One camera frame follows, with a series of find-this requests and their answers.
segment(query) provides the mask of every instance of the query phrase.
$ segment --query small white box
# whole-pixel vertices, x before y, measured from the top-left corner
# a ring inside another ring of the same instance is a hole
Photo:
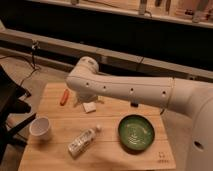
[[[94,112],[96,111],[96,105],[94,102],[90,103],[83,103],[83,107],[86,113]]]

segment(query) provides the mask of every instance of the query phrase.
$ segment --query shelf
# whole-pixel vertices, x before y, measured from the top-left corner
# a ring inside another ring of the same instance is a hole
[[[162,2],[160,7],[154,6],[154,0],[148,1],[147,11],[152,13],[152,17],[147,13],[145,15],[138,14],[139,0],[131,0],[119,2],[120,0],[80,0],[79,4],[72,5],[70,0],[30,0],[48,4],[62,5],[73,8],[81,8],[87,10],[94,10],[99,12],[107,12],[119,15],[126,15],[137,18],[146,18],[158,21],[165,21],[177,24],[191,25],[195,27],[213,28],[213,22],[199,22],[193,23],[191,19],[184,19],[177,17],[175,9],[177,8],[177,1],[171,2],[170,13],[165,11],[165,1]]]

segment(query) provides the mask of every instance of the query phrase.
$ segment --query plastic bottle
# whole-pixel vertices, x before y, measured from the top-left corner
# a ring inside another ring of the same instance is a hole
[[[81,133],[69,145],[68,150],[73,158],[79,156],[86,147],[94,140],[96,134],[101,131],[101,126],[97,125],[95,128],[88,129]]]

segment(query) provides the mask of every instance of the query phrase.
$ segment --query black chair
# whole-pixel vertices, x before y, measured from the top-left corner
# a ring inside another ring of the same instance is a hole
[[[17,85],[0,65],[0,164],[8,144],[22,147],[26,145],[25,141],[14,136],[35,119],[35,114],[11,129],[8,129],[6,125],[6,120],[10,113],[30,112],[31,107],[19,99],[25,93],[26,90]]]

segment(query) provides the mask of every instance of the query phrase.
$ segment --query floor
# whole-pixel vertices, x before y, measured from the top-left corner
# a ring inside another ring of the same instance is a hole
[[[17,83],[20,83],[21,80],[31,72],[30,66],[25,61],[7,58],[1,59],[0,64],[8,75]],[[23,86],[32,93],[32,96],[25,100],[32,106],[31,113],[23,115],[13,114],[11,117],[14,121],[18,123],[25,117],[36,112],[45,84],[48,82],[64,82],[67,74],[68,73],[64,71],[41,66],[41,70],[35,72],[32,77],[27,79],[23,84]],[[181,114],[167,110],[162,115],[162,118],[176,160],[176,171],[183,171],[192,127],[191,120]],[[28,137],[28,128],[26,127],[20,134],[24,137]],[[8,145],[0,170],[17,171],[23,151],[23,148]]]

